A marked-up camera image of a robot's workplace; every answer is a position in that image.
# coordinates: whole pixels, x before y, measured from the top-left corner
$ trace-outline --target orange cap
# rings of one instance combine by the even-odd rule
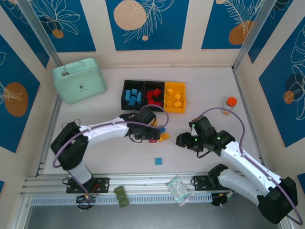
[[[235,99],[234,97],[230,97],[227,99],[227,105],[228,106],[236,106],[237,104],[237,99]]]

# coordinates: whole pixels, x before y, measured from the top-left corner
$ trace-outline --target red lego brick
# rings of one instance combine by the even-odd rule
[[[156,88],[153,92],[154,97],[158,98],[161,94],[161,90],[159,88]]]
[[[162,107],[162,103],[161,102],[154,102],[153,104]]]
[[[152,99],[153,98],[152,94],[153,94],[153,91],[147,91],[146,99]]]

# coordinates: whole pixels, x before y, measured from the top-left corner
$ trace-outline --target white table surface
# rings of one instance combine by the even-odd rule
[[[146,174],[146,173],[189,173],[208,172],[219,163],[236,171],[232,165],[215,153],[198,159],[194,151],[175,145],[176,137],[189,132],[188,122],[211,107],[223,106],[226,99],[234,96],[238,104],[234,111],[245,122],[246,134],[243,148],[258,159],[250,127],[237,90],[232,69],[229,67],[154,67],[154,68],[117,68],[102,70],[107,91],[76,104],[61,105],[53,139],[61,131],[61,124],[81,120],[81,125],[93,125],[110,121],[120,114],[130,111],[121,110],[121,95],[125,79],[176,81],[186,83],[187,105],[184,114],[169,113],[170,121],[166,131],[171,138],[155,144],[133,143],[128,137],[111,139],[96,144],[86,150],[83,162],[93,174]],[[158,123],[164,123],[166,116],[156,112]],[[211,124],[219,132],[226,130],[239,141],[242,127],[233,115],[224,115],[220,110],[206,114]],[[162,166],[155,165],[155,158],[161,157]],[[61,168],[53,168],[54,153],[49,151],[44,174],[65,174]]]

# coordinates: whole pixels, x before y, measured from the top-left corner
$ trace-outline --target mint green case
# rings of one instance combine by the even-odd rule
[[[103,74],[94,58],[55,68],[52,74],[55,89],[68,104],[106,91]]]

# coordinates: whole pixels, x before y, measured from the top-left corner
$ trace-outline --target small bottle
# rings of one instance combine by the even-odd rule
[[[225,109],[228,109],[228,110],[233,110],[233,108],[236,106],[237,104],[237,99],[235,99],[234,97],[230,97],[227,99],[227,101],[225,102],[224,104],[224,108]],[[229,115],[230,112],[228,111],[225,111],[225,110],[221,110],[221,112],[225,115]]]

